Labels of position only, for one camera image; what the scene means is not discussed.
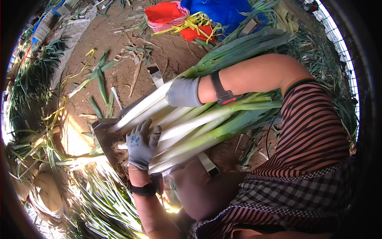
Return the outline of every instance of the wrist strap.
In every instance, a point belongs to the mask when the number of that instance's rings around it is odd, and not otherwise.
[[[155,188],[154,184],[151,182],[149,184],[146,184],[144,187],[135,187],[131,185],[131,191],[139,195],[154,196],[155,193],[157,192],[157,189]]]
[[[236,100],[236,96],[231,91],[225,91],[219,78],[219,70],[212,72],[211,74],[212,85],[216,92],[217,103],[222,106],[228,102]]]

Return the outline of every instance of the sack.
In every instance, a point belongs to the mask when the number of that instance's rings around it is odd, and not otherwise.
[[[44,172],[34,178],[29,198],[41,212],[55,218],[63,216],[61,195],[51,173]]]

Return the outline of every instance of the plaid fabric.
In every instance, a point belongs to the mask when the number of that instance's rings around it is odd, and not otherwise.
[[[303,218],[338,218],[350,199],[350,160],[298,177],[264,177],[248,174],[240,184],[237,197],[212,220],[193,224],[188,238],[223,238],[235,224],[224,219],[233,208],[250,208],[270,213],[275,224],[288,230],[295,225],[287,216]],[[208,233],[213,228],[214,236]]]

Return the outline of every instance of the hand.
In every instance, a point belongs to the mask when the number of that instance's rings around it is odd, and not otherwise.
[[[126,135],[126,144],[129,151],[129,164],[138,167],[141,170],[148,171],[149,164],[154,157],[157,149],[158,140],[162,132],[160,126],[155,126],[149,140],[149,128],[152,120],[144,120],[137,128]]]
[[[171,84],[166,100],[171,106],[197,107],[202,106],[197,96],[197,87],[200,77],[186,78],[178,77]]]

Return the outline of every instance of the black cable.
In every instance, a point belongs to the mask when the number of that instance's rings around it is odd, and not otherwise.
[[[272,122],[270,123],[269,128],[268,128],[267,138],[265,139],[265,144],[267,145],[267,156],[268,156],[268,160],[270,159],[270,157],[269,157],[269,153],[268,153],[268,135],[269,135],[269,130],[270,130],[270,128],[272,127],[272,124],[273,124],[273,122],[275,121],[275,118],[276,118],[277,115],[280,113],[280,110],[281,110],[281,108],[278,110],[278,112],[276,113],[276,115],[275,115],[275,117],[273,118]]]

